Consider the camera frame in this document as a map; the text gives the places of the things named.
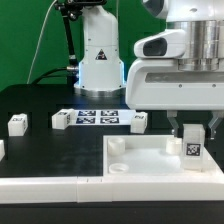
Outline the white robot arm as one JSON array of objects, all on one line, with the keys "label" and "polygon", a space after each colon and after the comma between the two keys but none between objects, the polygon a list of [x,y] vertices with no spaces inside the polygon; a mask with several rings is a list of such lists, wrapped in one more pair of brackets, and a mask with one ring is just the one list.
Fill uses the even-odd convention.
[{"label": "white robot arm", "polygon": [[117,20],[102,6],[85,5],[81,92],[125,90],[131,109],[167,113],[178,135],[179,111],[210,111],[209,137],[224,118],[224,0],[141,0],[164,31],[134,44],[136,60],[124,69],[118,53]]}]

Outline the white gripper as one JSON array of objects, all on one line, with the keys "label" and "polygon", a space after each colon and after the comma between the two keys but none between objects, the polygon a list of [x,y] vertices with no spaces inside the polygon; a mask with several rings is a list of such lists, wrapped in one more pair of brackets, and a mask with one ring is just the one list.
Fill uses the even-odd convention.
[{"label": "white gripper", "polygon": [[172,134],[183,137],[177,121],[180,110],[209,110],[209,138],[224,119],[224,64],[216,71],[186,72],[174,59],[137,59],[127,78],[126,104],[138,110],[168,110]]}]

